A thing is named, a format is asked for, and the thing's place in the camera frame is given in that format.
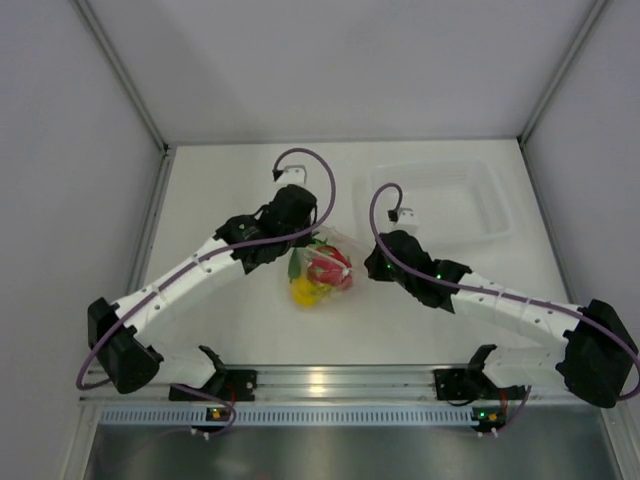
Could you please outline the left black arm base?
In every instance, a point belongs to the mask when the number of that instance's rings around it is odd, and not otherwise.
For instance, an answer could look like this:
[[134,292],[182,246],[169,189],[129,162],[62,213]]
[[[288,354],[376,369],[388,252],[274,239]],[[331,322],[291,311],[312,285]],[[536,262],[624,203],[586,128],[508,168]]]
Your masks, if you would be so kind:
[[169,389],[169,400],[253,402],[257,377],[258,373],[254,369],[227,369],[224,373],[217,372],[210,381],[199,389],[184,385],[172,385]]

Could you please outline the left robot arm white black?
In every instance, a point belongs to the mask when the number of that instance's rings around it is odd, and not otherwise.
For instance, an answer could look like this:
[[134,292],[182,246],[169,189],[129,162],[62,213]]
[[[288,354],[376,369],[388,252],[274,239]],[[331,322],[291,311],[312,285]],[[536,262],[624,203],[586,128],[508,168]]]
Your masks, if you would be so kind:
[[149,384],[182,384],[204,399],[226,386],[225,366],[209,347],[177,351],[161,336],[215,289],[283,256],[310,239],[316,197],[303,187],[280,188],[255,214],[227,220],[190,258],[135,293],[88,308],[88,343],[109,383],[121,394]]

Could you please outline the red fake dragon fruit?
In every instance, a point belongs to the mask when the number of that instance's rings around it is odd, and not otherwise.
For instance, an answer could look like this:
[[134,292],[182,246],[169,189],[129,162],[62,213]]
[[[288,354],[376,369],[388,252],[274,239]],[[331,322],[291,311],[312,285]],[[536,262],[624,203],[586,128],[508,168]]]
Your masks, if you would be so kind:
[[330,245],[323,247],[321,251],[325,257],[312,261],[307,277],[314,283],[329,285],[339,291],[350,290],[353,286],[350,258]]

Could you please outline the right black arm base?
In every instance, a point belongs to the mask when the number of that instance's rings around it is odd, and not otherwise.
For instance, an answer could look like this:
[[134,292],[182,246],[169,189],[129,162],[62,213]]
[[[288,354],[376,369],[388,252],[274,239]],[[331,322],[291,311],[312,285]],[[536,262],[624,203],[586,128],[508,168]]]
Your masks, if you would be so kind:
[[437,369],[433,376],[439,400],[471,403],[495,396],[492,384],[478,371],[467,368]]

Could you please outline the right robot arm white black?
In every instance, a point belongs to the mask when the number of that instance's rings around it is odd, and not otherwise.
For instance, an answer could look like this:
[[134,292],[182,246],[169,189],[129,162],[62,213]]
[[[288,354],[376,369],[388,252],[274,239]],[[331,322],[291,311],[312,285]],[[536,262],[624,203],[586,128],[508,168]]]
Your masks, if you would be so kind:
[[500,388],[547,387],[612,408],[639,363],[635,342],[604,301],[580,306],[527,297],[464,264],[431,258],[401,230],[381,234],[364,266],[370,279],[396,283],[426,307],[482,320],[531,341],[527,348],[491,342],[477,349],[466,373],[477,396]]

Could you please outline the clear zip top bag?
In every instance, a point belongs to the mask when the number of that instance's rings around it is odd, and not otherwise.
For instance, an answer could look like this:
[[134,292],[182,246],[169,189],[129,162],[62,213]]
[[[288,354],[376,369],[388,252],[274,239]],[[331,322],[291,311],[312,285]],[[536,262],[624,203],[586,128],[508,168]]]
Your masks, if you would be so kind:
[[302,309],[342,302],[358,295],[366,280],[367,249],[336,228],[321,226],[311,243],[294,248],[288,259],[288,292]]

